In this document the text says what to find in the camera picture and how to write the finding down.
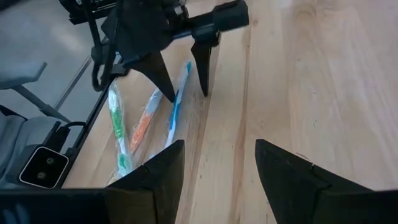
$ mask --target gray chair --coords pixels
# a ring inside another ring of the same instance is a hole
[[[20,155],[25,147],[42,144],[57,121],[65,124],[50,116],[25,119],[0,112],[0,189],[20,188],[8,182],[6,175],[15,162],[22,162]]]
[[[13,89],[36,105],[43,114],[69,123],[70,121],[64,115],[60,114],[50,105],[45,104],[27,88],[22,86],[25,83],[36,82],[46,66],[47,63],[45,62],[23,62],[0,69],[0,90]]]

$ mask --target wood grain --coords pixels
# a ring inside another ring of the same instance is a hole
[[[191,16],[222,1],[188,4]],[[276,223],[257,173],[263,138],[374,190],[398,188],[398,2],[247,0],[251,24],[224,33],[212,54],[211,93],[188,79],[176,138],[185,177],[176,223]],[[173,82],[193,40],[162,54]],[[154,86],[120,78],[128,133]],[[171,105],[162,100],[137,160],[162,150]],[[103,187],[115,168],[107,105],[64,187]]]

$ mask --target wooden surface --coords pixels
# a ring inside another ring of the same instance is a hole
[[[185,179],[177,223],[275,223],[254,160],[264,138],[374,190],[398,188],[398,1],[247,0],[251,24],[223,34],[205,98],[196,67],[184,93],[178,139]],[[216,2],[193,1],[191,15]],[[174,83],[192,39],[162,53]],[[120,78],[128,133],[154,86]],[[171,104],[139,148],[159,152]],[[105,104],[64,187],[102,187],[115,168]]]

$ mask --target wooden table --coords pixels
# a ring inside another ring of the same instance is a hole
[[[398,187],[398,1],[247,0],[251,25],[223,34],[205,98],[188,79],[176,138],[185,140],[177,223],[275,222],[254,160],[264,138],[375,190]],[[188,4],[191,15],[216,1]],[[174,83],[192,39],[163,51]],[[154,85],[120,78],[128,133]],[[139,149],[159,152],[171,104],[163,99]],[[103,187],[116,166],[108,104],[64,187]]]

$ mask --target floor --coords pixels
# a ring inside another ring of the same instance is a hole
[[[220,2],[202,0],[188,10],[204,13]],[[209,96],[195,67],[187,81],[176,132],[185,140],[176,223],[275,223],[256,139],[370,189],[398,189],[398,1],[246,2],[251,24],[222,35]],[[179,40],[163,52],[174,81],[191,46]],[[153,85],[135,72],[119,85],[132,134]],[[139,164],[163,149],[171,107],[161,102]],[[115,170],[106,107],[94,130],[65,187],[103,187]]]
[[[66,98],[64,93],[93,46],[88,24],[74,26],[68,20],[68,12],[54,0],[21,1],[1,11],[0,21],[7,21],[0,24],[0,67],[46,61],[48,65],[40,79],[24,86],[45,103],[59,108],[69,120],[85,121],[99,96],[91,87],[92,63]],[[33,104],[12,90],[0,91],[0,105],[27,118],[42,116]],[[73,128],[71,138],[78,132],[79,128]]]

